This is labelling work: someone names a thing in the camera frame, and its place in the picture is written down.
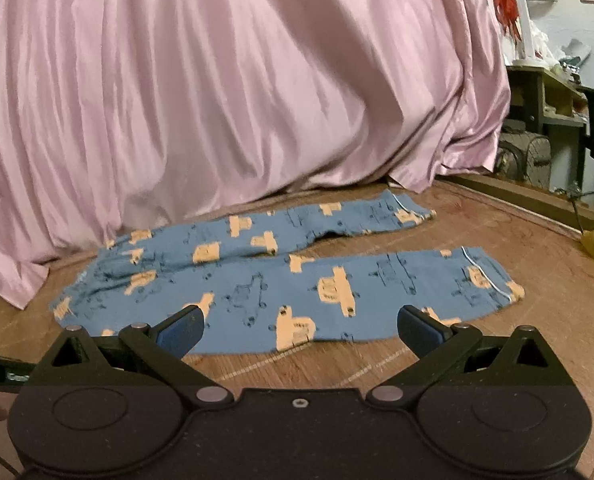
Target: wooden floor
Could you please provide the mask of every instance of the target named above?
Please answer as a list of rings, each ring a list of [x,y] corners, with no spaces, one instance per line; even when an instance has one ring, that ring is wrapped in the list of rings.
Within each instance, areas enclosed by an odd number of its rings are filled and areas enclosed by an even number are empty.
[[[368,186],[273,199],[273,207],[372,198],[383,188]],[[526,298],[474,324],[495,335],[508,335],[519,324],[537,326],[579,385],[591,407],[594,425],[594,260],[583,253],[576,234],[446,182],[436,183],[415,200],[435,209],[437,219],[406,232],[324,240],[303,254],[322,257],[483,247],[524,286]],[[266,210],[267,203],[247,210]],[[59,333],[46,306],[85,268],[88,256],[54,266],[48,282],[24,312],[0,299],[0,354],[29,361],[41,357]],[[399,340],[317,343],[282,354],[187,359],[235,393],[245,386],[356,386],[366,391],[414,361]],[[594,480],[594,426],[580,470]]]

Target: blue fabric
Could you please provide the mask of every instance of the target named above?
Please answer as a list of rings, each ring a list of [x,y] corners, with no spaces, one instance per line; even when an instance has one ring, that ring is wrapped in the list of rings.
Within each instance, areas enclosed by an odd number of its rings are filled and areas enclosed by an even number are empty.
[[[402,198],[406,208],[429,218],[429,211]],[[401,209],[393,202],[388,193],[376,201],[343,203],[331,216],[319,206],[249,215],[251,228],[238,238],[230,236],[228,219],[157,230],[135,244],[125,237],[102,250],[52,308],[62,326],[80,324],[91,335],[101,335],[133,322],[156,325],[196,303],[205,316],[205,331],[192,352],[230,354],[285,350],[312,339],[395,336],[397,313],[404,304],[430,307],[440,320],[469,320],[514,301],[514,291],[507,286],[512,280],[481,249],[466,251],[486,274],[484,284],[473,280],[472,262],[461,249],[317,260],[281,254],[328,232],[414,226],[393,220]],[[278,256],[237,257],[258,254],[260,248],[250,246],[251,237],[269,231],[275,234]],[[215,240],[223,243],[221,259],[194,265],[194,248]],[[132,264],[124,249],[135,246],[144,253]],[[149,272],[134,281],[136,274]]]

